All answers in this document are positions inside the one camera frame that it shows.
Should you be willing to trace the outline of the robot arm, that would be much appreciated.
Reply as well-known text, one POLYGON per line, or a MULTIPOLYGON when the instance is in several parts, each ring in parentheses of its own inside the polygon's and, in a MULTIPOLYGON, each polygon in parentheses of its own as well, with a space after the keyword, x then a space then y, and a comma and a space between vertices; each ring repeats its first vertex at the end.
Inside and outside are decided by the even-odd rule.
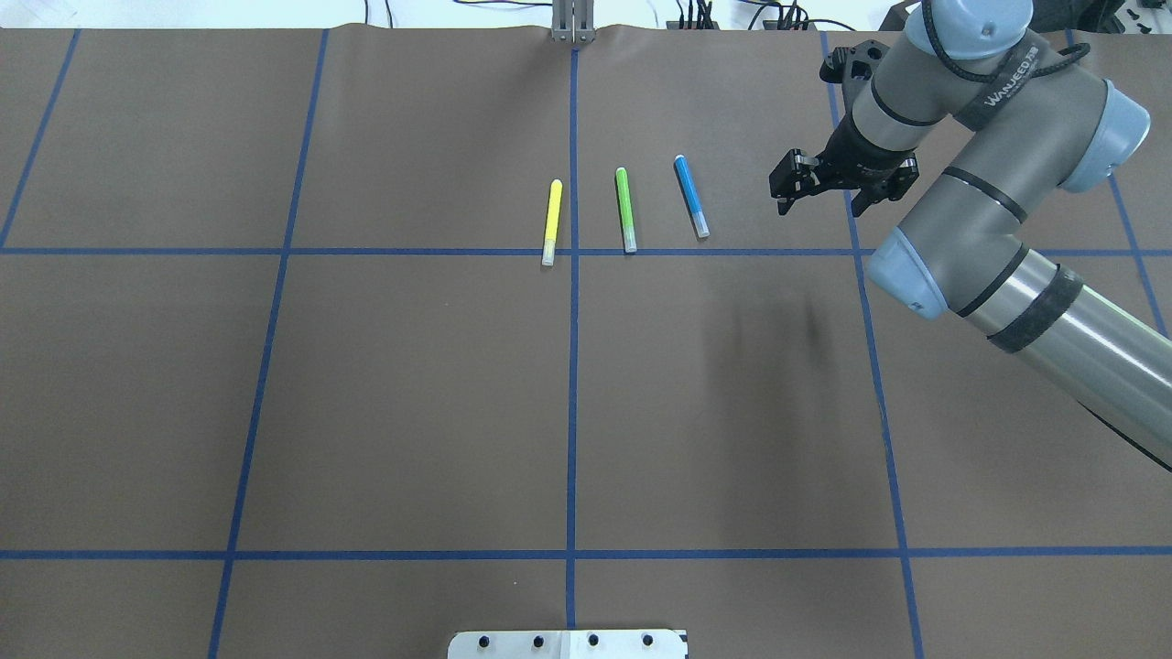
POLYGON ((970 142, 866 276, 917 315, 967 319, 1168 469, 1168 339, 1016 236, 1051 191, 1108 179, 1150 113, 1081 67, 1088 45, 1054 49, 1031 16, 1030 1, 922 1, 891 49, 833 50, 819 74, 841 86, 844 116, 819 154, 783 155, 770 193, 781 215, 834 190, 856 192, 853 213, 900 201, 917 147, 943 118, 965 125, 970 142))

